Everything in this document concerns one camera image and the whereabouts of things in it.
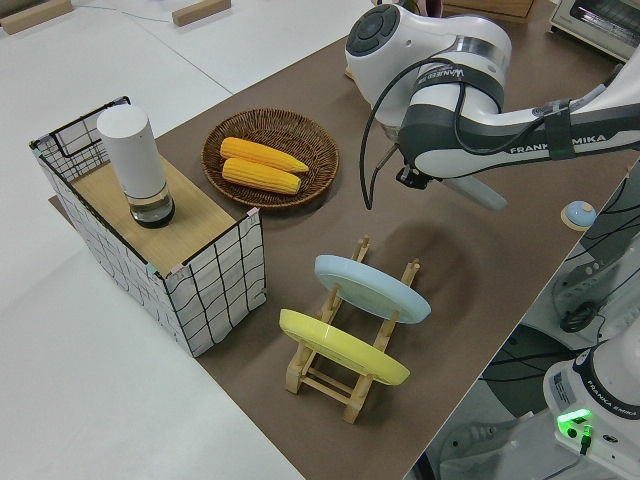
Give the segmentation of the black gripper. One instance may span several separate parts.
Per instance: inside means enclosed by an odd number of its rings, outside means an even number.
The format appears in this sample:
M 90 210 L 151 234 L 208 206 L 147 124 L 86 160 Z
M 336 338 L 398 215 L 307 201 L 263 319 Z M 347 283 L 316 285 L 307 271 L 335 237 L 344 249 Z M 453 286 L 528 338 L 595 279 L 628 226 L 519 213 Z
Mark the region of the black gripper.
M 397 181 L 411 189 L 425 190 L 430 182 L 430 177 L 409 165 L 405 165 L 398 172 Z

